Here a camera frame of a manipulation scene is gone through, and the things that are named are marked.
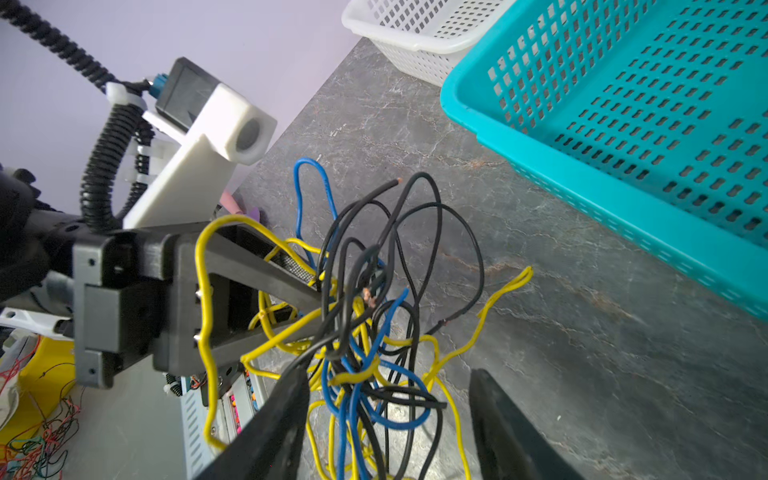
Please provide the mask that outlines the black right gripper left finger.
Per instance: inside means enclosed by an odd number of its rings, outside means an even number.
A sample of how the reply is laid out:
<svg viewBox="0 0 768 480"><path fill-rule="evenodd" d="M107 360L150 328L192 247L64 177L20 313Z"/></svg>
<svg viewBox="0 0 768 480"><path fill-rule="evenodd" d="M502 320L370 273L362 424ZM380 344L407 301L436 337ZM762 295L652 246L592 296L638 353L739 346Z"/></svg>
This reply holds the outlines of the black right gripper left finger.
<svg viewBox="0 0 768 480"><path fill-rule="evenodd" d="M200 479L295 479L309 405L305 372L284 374L240 435L209 464Z"/></svg>

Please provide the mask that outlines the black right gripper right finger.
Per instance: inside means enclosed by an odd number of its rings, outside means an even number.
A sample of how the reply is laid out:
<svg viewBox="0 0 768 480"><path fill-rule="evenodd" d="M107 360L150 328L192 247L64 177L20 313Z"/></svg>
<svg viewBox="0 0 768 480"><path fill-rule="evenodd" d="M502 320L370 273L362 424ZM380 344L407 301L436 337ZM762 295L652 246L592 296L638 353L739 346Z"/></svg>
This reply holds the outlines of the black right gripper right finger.
<svg viewBox="0 0 768 480"><path fill-rule="evenodd" d="M484 479L580 479L484 369L470 376L469 405Z"/></svg>

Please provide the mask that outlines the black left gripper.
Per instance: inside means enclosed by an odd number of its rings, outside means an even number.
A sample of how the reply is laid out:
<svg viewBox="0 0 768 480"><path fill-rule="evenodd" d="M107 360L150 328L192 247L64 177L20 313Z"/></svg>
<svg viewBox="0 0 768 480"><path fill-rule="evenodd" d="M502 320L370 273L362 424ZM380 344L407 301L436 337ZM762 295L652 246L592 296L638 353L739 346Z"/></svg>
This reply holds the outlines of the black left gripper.
<svg viewBox="0 0 768 480"><path fill-rule="evenodd" d="M109 389L120 372L146 356L156 371L189 376L205 370L194 339L200 283L194 259L202 224L176 230L126 230L107 235L55 235L49 274L35 288L35 305L68 316L64 332L75 346L76 380ZM264 259L267 239L243 224L227 225L208 241L204 260L215 312L254 312L268 293L301 312L320 307L320 293L296 273ZM312 319L272 326L282 342L306 340ZM233 364L269 340L261 327L210 340L214 364Z"/></svg>

